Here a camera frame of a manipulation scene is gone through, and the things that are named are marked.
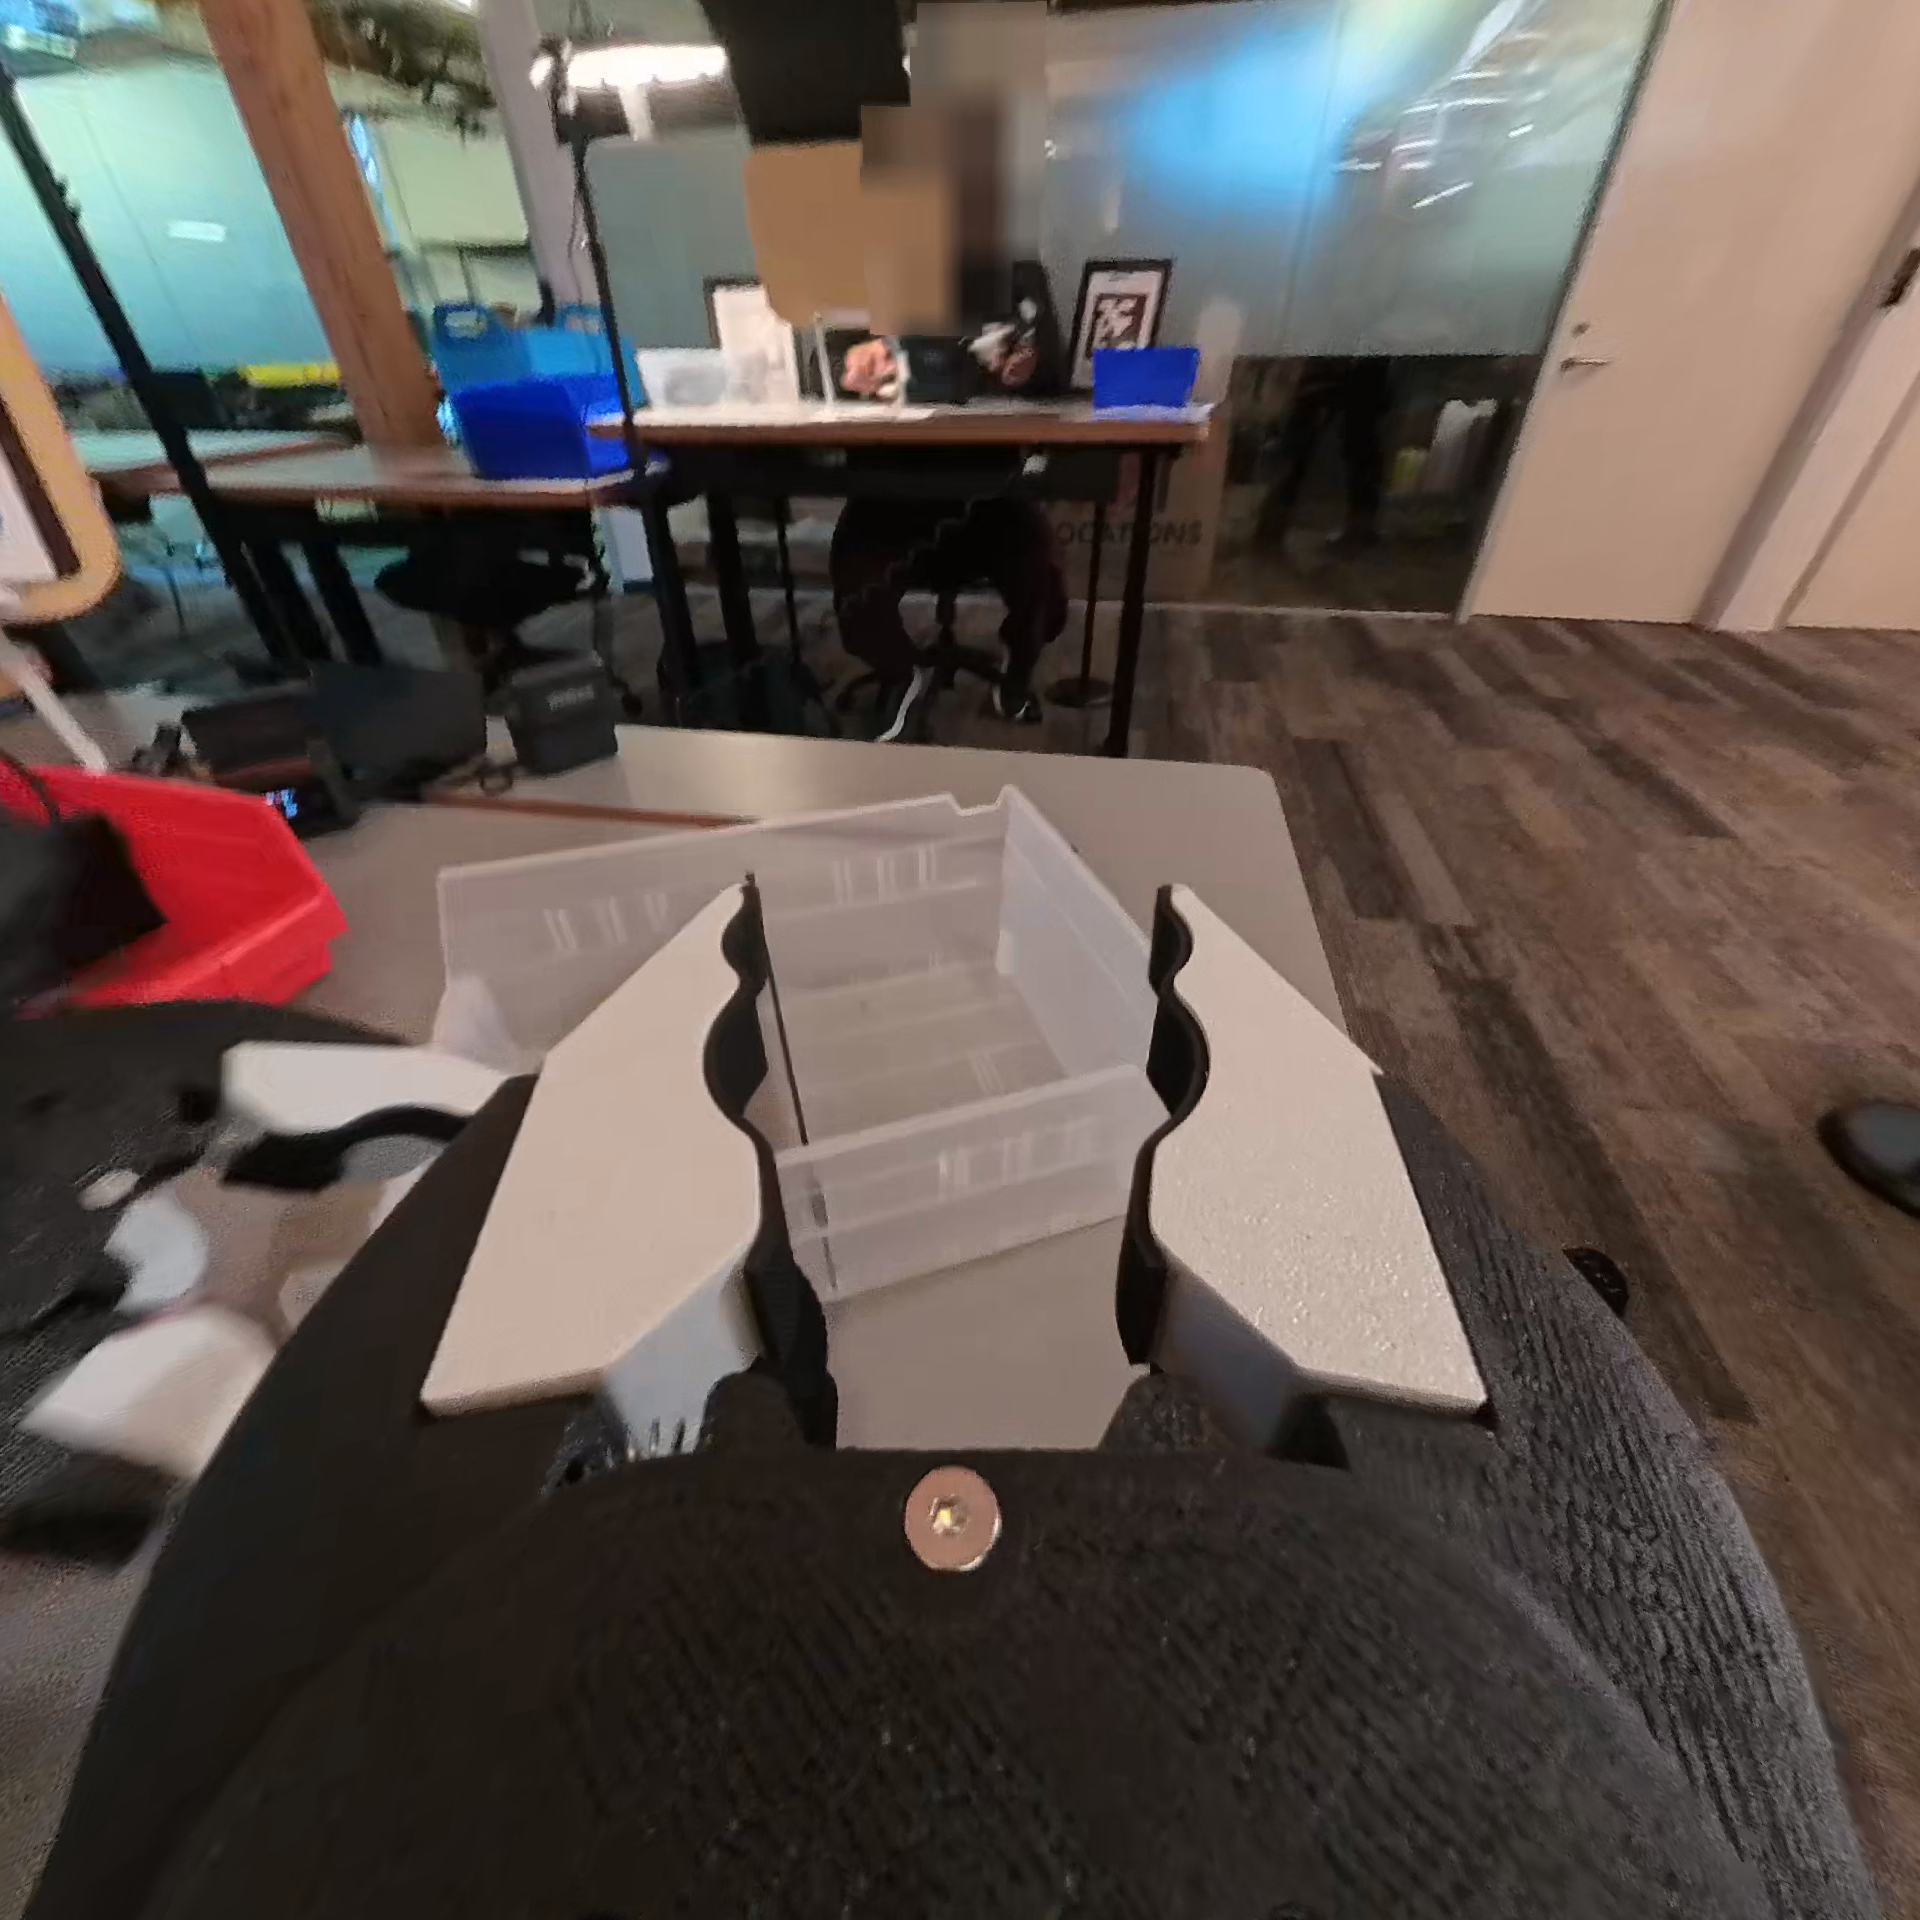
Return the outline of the blue plastic bin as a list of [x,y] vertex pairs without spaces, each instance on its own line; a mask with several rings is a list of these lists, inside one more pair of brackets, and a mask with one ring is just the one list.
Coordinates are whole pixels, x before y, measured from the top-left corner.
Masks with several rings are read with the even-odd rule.
[[1202,355],[1190,346],[1097,348],[1091,405],[1099,415],[1178,415],[1196,393]]

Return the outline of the wooden desk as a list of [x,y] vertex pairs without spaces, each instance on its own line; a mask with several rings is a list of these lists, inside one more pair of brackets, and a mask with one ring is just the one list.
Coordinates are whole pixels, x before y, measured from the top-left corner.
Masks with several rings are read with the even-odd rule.
[[665,485],[707,498],[712,563],[723,589],[728,637],[748,645],[746,577],[732,509],[738,496],[931,498],[1032,496],[1121,505],[1134,481],[1134,517],[1124,537],[1117,655],[1102,751],[1131,748],[1145,627],[1145,577],[1160,481],[1214,437],[1210,402],[1185,407],[1097,409],[1088,402],[876,405],[795,402],[774,407],[648,407],[630,417],[597,415],[590,432],[616,442],[642,475],[648,458],[665,460]]
[[626,473],[492,477],[457,448],[382,451],[329,437],[206,429],[187,437],[182,481],[156,435],[85,437],[80,458],[120,524],[182,498],[212,541],[257,648],[285,677],[325,661],[379,666],[348,553],[456,545],[588,568],[593,649],[611,655],[611,578],[595,517],[626,508]]

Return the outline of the black stool seat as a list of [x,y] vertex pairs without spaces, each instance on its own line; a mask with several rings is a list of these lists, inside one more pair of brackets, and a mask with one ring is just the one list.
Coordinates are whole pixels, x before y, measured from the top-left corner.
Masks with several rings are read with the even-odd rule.
[[1918,1217],[1918,1124],[1913,1103],[1866,1098],[1821,1114],[1816,1133],[1856,1187]]

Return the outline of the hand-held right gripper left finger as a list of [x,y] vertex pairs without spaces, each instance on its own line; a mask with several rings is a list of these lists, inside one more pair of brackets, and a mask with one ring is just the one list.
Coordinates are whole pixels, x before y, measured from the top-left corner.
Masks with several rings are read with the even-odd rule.
[[764,1376],[800,1440],[834,1444],[826,1309],[752,1121],[771,979],[761,895],[738,881],[549,1049],[425,1413],[584,1402],[626,1455],[685,1455],[712,1392]]

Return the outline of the black office chair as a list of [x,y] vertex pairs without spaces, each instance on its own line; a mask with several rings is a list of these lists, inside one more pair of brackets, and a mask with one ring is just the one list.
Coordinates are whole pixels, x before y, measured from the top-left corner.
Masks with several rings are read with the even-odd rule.
[[[526,671],[574,656],[611,661],[608,572],[588,509],[425,519],[401,561],[376,577],[376,589],[449,627],[449,666],[468,671],[492,711]],[[580,643],[529,641],[533,620],[574,607],[588,609]]]

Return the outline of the black and white tag poster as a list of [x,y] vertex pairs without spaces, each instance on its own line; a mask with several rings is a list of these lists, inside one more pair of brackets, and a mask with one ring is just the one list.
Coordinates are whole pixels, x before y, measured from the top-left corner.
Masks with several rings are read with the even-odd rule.
[[1160,343],[1171,280],[1169,256],[1091,256],[1083,264],[1068,337],[1073,393],[1093,393],[1097,353]]

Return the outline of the clear plastic bin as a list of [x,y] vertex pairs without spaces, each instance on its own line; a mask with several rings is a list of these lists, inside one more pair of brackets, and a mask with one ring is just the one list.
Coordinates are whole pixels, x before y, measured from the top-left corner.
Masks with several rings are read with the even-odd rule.
[[1166,1109],[1148,1083],[1148,940],[1012,786],[848,808],[440,875],[433,1042],[530,1073],[752,871],[832,1304],[1124,1213]]

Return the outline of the light blue crate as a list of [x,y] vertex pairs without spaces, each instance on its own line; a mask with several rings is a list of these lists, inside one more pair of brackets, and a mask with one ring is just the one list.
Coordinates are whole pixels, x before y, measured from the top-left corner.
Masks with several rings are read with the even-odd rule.
[[558,304],[549,320],[521,325],[489,304],[440,301],[425,337],[449,399],[521,377],[590,377],[608,393],[618,389],[616,351],[595,304]]

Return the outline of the wooden instruction board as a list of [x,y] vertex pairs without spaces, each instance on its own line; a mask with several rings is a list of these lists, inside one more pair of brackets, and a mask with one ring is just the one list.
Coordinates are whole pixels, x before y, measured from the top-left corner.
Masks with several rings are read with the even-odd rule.
[[104,495],[67,435],[10,307],[2,307],[2,616],[64,623],[122,577]]

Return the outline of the white door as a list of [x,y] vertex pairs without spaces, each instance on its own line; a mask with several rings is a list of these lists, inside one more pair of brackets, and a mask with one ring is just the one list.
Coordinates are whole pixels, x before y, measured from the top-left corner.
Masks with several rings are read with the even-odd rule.
[[1700,628],[1777,634],[1804,610],[1913,412],[1915,277],[1913,185],[1717,563]]
[[1669,4],[1461,617],[1692,623],[1915,191],[1915,3]]

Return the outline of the red plastic bin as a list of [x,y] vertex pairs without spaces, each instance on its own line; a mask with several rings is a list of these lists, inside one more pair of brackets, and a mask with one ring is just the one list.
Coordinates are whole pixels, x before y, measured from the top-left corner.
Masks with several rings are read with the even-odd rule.
[[5,1012],[288,1003],[345,915],[273,801],[5,756]]

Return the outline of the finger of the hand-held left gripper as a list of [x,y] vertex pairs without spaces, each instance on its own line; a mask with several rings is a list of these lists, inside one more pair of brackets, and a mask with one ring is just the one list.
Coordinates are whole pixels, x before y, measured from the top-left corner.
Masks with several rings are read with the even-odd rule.
[[273,1370],[276,1345],[219,1305],[110,1333],[28,1405],[28,1436],[196,1482]]
[[504,1073],[433,1048],[232,1048],[225,1181],[275,1194],[409,1181],[506,1082]]

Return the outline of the wooden post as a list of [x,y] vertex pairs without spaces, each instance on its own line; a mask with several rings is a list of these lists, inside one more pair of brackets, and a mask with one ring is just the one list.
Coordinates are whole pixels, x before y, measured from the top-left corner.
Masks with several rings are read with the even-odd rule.
[[368,185],[300,3],[201,3],[364,444],[442,444],[440,393],[387,259]]

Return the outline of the black light stand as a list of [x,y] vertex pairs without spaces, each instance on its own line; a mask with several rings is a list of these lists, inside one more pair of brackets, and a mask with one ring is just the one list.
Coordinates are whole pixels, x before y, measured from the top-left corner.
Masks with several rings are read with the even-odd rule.
[[619,325],[604,219],[590,180],[590,151],[601,143],[642,144],[657,138],[657,96],[716,81],[724,57],[691,44],[649,47],[636,39],[545,37],[538,44],[533,82],[545,91],[550,129],[566,161],[574,209],[584,231],[597,314],[608,341],[616,383],[616,432],[629,461],[624,504],[640,517],[652,563],[652,587],[661,625],[658,681],[664,715],[683,730],[700,719],[707,677],[674,541],[665,473],[640,444],[637,364]]

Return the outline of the black power adapter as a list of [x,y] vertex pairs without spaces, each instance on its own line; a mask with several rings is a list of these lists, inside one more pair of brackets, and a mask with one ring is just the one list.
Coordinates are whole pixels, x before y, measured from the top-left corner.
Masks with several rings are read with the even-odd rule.
[[563,777],[618,756],[618,693],[595,655],[518,668],[504,681],[500,701],[516,769],[529,777]]

